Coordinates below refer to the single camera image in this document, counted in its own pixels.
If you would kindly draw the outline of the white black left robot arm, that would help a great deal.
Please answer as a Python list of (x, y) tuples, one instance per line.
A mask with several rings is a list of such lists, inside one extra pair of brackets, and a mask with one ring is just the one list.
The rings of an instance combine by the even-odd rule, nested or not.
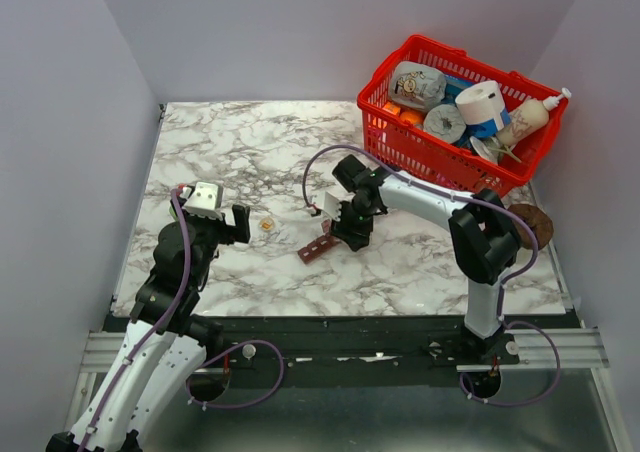
[(222, 245), (250, 240), (247, 206), (232, 207), (233, 224), (212, 207), (173, 200), (173, 222), (153, 251), (154, 265), (136, 294), (116, 357), (91, 403), (49, 451), (138, 451), (144, 436), (199, 367), (222, 352), (222, 328), (194, 314), (211, 262)]

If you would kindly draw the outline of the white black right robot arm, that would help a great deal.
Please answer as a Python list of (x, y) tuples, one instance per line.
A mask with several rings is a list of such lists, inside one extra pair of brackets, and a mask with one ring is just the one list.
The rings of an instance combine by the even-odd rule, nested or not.
[(504, 208), (491, 189), (457, 192), (399, 172), (385, 164), (372, 170), (355, 156), (342, 159), (332, 174), (352, 198), (332, 197), (323, 210), (332, 217), (330, 234), (354, 252), (369, 245), (374, 218), (398, 209), (450, 232), (454, 256), (468, 280), (460, 351), (480, 364), (496, 352), (493, 335), (503, 327), (504, 284), (531, 268), (538, 256), (535, 234)]

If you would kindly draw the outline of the red weekly pill organizer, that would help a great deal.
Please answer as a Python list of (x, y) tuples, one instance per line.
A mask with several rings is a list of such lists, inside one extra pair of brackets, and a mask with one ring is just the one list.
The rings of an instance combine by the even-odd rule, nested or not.
[(305, 265), (316, 260), (318, 257), (340, 243), (340, 240), (331, 234), (331, 225), (332, 221), (330, 219), (323, 221), (323, 234), (297, 251), (298, 257)]

